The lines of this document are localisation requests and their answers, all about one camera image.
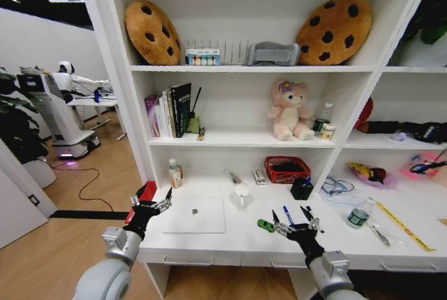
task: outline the wooden floor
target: wooden floor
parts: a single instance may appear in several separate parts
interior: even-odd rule
[[[105,115],[112,121],[96,132],[101,146],[87,157],[61,166],[67,169],[96,167],[100,177],[88,186],[85,197],[101,197],[116,211],[130,208],[129,196],[140,187],[133,155],[125,137],[121,141],[115,113]],[[62,164],[51,152],[53,165]],[[95,176],[94,171],[56,171],[57,180],[45,189],[60,209],[108,210],[99,201],[82,201],[78,192]],[[103,259],[105,245],[101,234],[119,221],[62,220],[48,223],[0,250],[0,300],[71,299],[76,283],[91,265]],[[132,269],[127,300],[158,299],[143,265]],[[397,290],[365,291],[370,299],[413,299]],[[168,300],[269,300],[295,299],[285,270],[251,267],[173,267],[170,272]]]

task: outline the desk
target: desk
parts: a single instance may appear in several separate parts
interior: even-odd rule
[[[99,107],[115,107],[115,110],[117,112],[119,125],[121,126],[122,134],[117,138],[117,141],[121,140],[124,136],[126,136],[126,129],[124,127],[121,113],[119,112],[118,108],[118,102],[115,98],[115,95],[107,96],[104,95],[99,99],[99,103],[95,103],[93,97],[88,98],[76,98],[67,103],[68,106],[71,107],[73,110],[73,113],[75,115],[75,118],[77,119],[78,123],[80,124],[81,129],[84,128],[84,121],[80,118],[80,115],[78,111],[76,110],[75,106],[91,106],[94,107],[96,115],[98,116],[98,124],[92,128],[92,130],[95,130],[106,123],[110,122],[110,119],[104,120],[103,115],[101,114],[101,109]]]
[[[344,174],[348,180],[354,176]],[[317,240],[327,251],[341,250],[349,258],[350,269],[382,271],[447,271],[447,227],[437,219],[446,218],[447,189],[430,181],[412,181],[403,175],[395,190],[379,190],[356,180],[356,188],[385,205],[406,226],[436,251],[429,253],[419,248],[400,228],[376,209],[373,218],[391,231],[402,245],[386,248],[368,227],[355,230],[344,218],[350,208],[338,209],[326,204],[318,193],[307,201],[296,201],[288,189],[290,185],[255,186],[251,177],[242,177],[249,185],[253,201],[247,210],[236,211],[229,197],[233,185],[222,174],[221,179],[209,177],[188,178],[173,191],[181,196],[208,195],[223,198],[226,232],[224,234],[163,234],[163,215],[153,218],[147,225],[147,236],[140,245],[138,260],[145,264],[160,297],[163,297],[170,265],[235,265],[248,267],[276,267],[288,269],[299,299],[309,299],[315,292],[310,271],[305,266],[305,256],[300,247],[281,235],[270,234],[256,225],[259,218],[272,220],[272,208],[279,219],[287,223],[282,211],[286,205],[296,223],[307,222],[300,206],[309,205],[321,219],[324,233]],[[157,190],[154,201],[162,200],[169,189],[168,183]]]

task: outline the plush bunny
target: plush bunny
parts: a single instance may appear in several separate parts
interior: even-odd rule
[[[307,84],[278,81],[273,85],[272,96],[274,107],[269,108],[267,117],[273,120],[273,133],[278,140],[284,141],[292,137],[299,140],[311,140],[314,131],[305,122],[310,119],[310,109],[303,107],[306,103]]]

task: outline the yellow tape measure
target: yellow tape measure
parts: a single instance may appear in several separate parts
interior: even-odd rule
[[[377,207],[380,208],[380,210],[382,212],[385,213],[385,215],[387,215],[387,217],[389,217],[391,219],[391,221],[393,221],[400,229],[404,230],[404,232],[406,232],[406,234],[408,236],[410,236],[410,238],[416,242],[416,244],[418,244],[423,250],[431,253],[433,251],[436,251],[436,249],[431,249],[427,244],[425,244],[424,242],[422,242],[422,240],[417,237],[404,223],[402,223],[401,220],[399,220],[398,218],[396,218],[389,210],[387,210],[387,208],[385,208],[385,206],[383,206],[380,202],[377,202]]]

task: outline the blue pen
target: blue pen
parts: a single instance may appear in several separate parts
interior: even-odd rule
[[[289,223],[291,225],[294,225],[295,223],[293,223],[292,217],[291,217],[290,213],[288,212],[287,207],[283,206],[282,209],[284,210],[284,213],[286,213],[286,216],[287,216],[287,219],[288,219]]]

